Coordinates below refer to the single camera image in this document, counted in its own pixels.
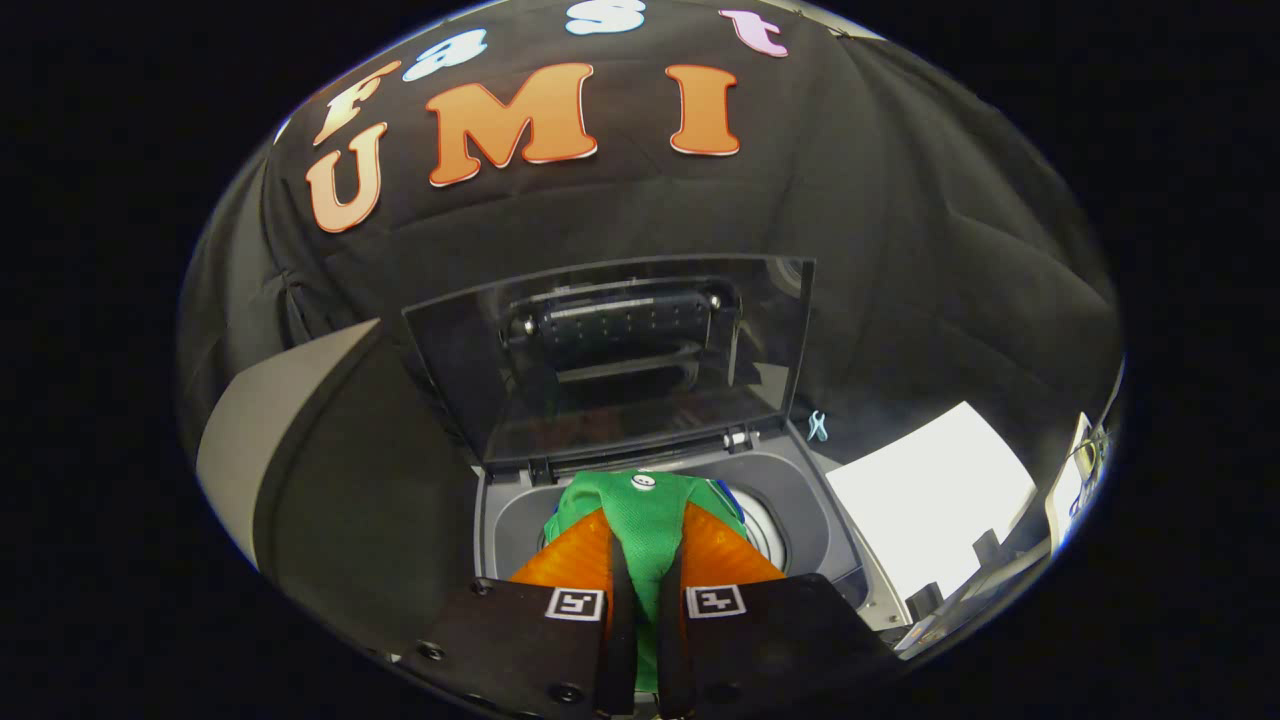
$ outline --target white paper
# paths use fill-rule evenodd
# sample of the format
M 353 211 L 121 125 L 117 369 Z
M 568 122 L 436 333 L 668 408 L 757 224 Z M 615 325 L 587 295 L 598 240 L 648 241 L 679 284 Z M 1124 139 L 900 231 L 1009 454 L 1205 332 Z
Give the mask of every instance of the white paper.
M 973 543 L 988 529 L 1004 542 L 1036 495 L 968 402 L 827 479 L 900 598 L 933 582 L 954 593 L 978 571 Z

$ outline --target green towel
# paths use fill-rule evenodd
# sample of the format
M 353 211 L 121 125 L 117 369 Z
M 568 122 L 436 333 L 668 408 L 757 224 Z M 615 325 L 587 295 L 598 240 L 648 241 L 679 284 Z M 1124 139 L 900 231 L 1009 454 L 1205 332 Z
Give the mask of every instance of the green towel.
M 609 529 L 622 544 L 639 601 L 636 614 L 636 692 L 658 692 L 658 591 L 680 546 L 685 503 L 692 502 L 746 539 L 737 509 L 705 478 L 671 473 L 579 473 L 547 521 L 547 542 L 604 507 Z

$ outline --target transparent lid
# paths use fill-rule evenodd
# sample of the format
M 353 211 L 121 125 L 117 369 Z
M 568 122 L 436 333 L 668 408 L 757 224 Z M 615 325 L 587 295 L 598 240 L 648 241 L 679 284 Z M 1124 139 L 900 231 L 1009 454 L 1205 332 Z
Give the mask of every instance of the transparent lid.
M 403 314 L 476 457 L 662 445 L 790 410 L 814 261 L 667 256 L 562 268 Z

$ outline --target letter s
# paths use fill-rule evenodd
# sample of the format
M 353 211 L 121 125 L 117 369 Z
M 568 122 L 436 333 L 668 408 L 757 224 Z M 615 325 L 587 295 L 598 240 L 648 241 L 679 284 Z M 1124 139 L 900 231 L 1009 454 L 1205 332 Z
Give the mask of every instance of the letter s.
M 644 24 L 644 8 L 640 0 L 586 0 L 566 10 L 573 19 L 564 23 L 564 29 L 573 35 L 626 32 Z

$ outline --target letter m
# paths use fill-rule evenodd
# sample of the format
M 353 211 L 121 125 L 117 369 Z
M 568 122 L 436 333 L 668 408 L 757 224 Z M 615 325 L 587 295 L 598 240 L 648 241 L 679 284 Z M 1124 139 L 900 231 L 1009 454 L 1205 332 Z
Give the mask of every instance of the letter m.
M 435 187 L 471 179 L 480 161 L 467 154 L 467 138 L 494 167 L 506 168 L 516 143 L 532 126 L 521 155 L 529 163 L 557 163 L 595 152 L 595 138 L 582 126 L 582 82 L 591 65 L 548 65 L 529 76 L 509 105 L 480 83 L 447 90 L 426 104 L 439 118 L 439 160 L 429 177 Z

